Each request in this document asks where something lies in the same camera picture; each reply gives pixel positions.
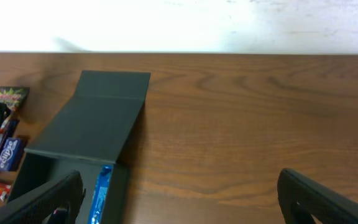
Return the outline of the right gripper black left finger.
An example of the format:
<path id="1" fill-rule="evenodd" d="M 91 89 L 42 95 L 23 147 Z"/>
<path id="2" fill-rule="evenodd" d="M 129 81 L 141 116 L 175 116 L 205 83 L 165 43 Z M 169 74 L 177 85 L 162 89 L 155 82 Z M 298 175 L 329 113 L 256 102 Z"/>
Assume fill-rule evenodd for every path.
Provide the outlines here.
<path id="1" fill-rule="evenodd" d="M 74 223 L 80 212 L 85 190 L 80 172 L 73 170 L 60 179 L 50 180 L 0 208 L 0 223 L 42 223 L 60 207 L 67 212 L 63 223 Z"/>

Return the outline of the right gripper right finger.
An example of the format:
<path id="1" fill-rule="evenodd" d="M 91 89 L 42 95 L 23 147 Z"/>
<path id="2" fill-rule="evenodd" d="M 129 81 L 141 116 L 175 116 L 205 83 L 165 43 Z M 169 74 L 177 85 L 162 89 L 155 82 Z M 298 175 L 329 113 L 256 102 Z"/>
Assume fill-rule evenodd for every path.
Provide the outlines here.
<path id="1" fill-rule="evenodd" d="M 286 224 L 358 223 L 358 203 L 293 169 L 282 169 L 277 192 Z"/>

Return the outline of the Haribo candy bag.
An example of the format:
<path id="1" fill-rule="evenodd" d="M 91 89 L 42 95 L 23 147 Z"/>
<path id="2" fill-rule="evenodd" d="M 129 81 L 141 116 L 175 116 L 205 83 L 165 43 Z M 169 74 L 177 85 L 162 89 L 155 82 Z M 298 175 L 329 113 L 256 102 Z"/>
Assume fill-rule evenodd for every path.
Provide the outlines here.
<path id="1" fill-rule="evenodd" d="M 16 111 L 25 102 L 29 92 L 29 87 L 0 86 L 0 103 L 4 103 L 11 111 Z"/>

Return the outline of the long blue cookie pack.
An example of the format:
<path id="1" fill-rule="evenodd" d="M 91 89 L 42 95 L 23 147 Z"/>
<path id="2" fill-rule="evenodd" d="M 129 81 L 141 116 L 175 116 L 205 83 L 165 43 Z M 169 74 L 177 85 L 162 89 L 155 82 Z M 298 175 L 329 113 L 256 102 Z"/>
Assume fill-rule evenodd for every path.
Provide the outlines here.
<path id="1" fill-rule="evenodd" d="M 96 180 L 88 224 L 100 224 L 113 166 L 102 166 Z"/>

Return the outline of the dark green lidded box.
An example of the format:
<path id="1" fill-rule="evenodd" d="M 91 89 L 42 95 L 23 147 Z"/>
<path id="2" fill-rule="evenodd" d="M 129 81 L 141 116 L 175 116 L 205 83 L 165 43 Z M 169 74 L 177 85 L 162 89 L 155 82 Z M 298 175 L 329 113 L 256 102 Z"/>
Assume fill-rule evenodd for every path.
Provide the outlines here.
<path id="1" fill-rule="evenodd" d="M 77 170 L 86 197 L 76 222 L 87 223 L 98 175 L 103 165 L 110 165 L 101 221 L 120 223 L 129 169 L 118 160 L 142 112 L 149 80 L 148 72 L 82 71 L 73 96 L 26 146 L 7 201 Z"/>

